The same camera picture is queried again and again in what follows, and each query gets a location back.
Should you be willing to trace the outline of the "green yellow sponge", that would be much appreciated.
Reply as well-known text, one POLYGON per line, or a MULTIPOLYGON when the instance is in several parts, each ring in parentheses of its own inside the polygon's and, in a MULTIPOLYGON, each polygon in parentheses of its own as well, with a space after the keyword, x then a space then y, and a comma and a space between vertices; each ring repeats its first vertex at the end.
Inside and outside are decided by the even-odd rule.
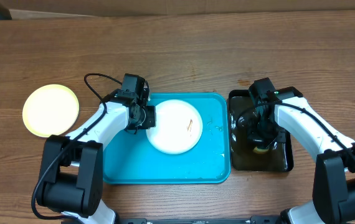
POLYGON ((269 151, 269 149, 260 149, 258 147, 255 147, 253 149, 253 152, 256 153, 256 154, 265 154, 269 151))

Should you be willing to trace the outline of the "white plate with ketchup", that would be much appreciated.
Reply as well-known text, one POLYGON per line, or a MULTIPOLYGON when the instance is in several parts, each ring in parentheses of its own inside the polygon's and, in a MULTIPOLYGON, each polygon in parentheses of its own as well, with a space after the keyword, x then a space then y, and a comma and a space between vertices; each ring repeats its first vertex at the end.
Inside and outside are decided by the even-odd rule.
POLYGON ((202 118, 191 104, 182 100, 166 100, 156 109, 156 126, 146 130, 151 145, 166 154, 182 154, 200 140, 202 118))

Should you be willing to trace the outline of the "yellow plate with ketchup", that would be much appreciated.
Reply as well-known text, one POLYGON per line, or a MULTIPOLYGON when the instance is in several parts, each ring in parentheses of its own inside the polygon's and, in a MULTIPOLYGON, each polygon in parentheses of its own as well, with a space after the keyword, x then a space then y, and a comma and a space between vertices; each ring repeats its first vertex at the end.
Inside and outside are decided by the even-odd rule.
POLYGON ((70 129, 79 114, 79 101, 69 88, 59 84, 42 86, 24 103, 22 120, 34 135, 47 138, 70 129))

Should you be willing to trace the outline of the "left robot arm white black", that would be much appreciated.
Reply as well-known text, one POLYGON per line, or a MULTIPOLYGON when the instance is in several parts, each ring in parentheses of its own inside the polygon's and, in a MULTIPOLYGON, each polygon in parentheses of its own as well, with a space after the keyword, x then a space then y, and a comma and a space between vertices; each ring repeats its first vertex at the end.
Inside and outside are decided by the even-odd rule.
POLYGON ((103 150, 120 131, 155 124, 154 106, 109 101, 68 136, 47 138, 32 193, 34 215, 46 218, 36 208, 40 205, 62 223, 115 223, 116 213, 102 200, 103 150))

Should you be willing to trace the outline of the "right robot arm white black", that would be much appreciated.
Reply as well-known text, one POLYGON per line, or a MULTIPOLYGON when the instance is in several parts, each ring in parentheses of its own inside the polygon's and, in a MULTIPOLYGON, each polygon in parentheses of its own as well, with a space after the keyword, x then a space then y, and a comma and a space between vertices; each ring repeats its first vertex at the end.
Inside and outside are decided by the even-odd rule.
POLYGON ((277 223, 348 223, 355 220, 355 140, 328 124, 293 87, 252 90, 253 106, 235 123, 260 148, 288 131, 315 160, 311 201, 281 212, 277 223))

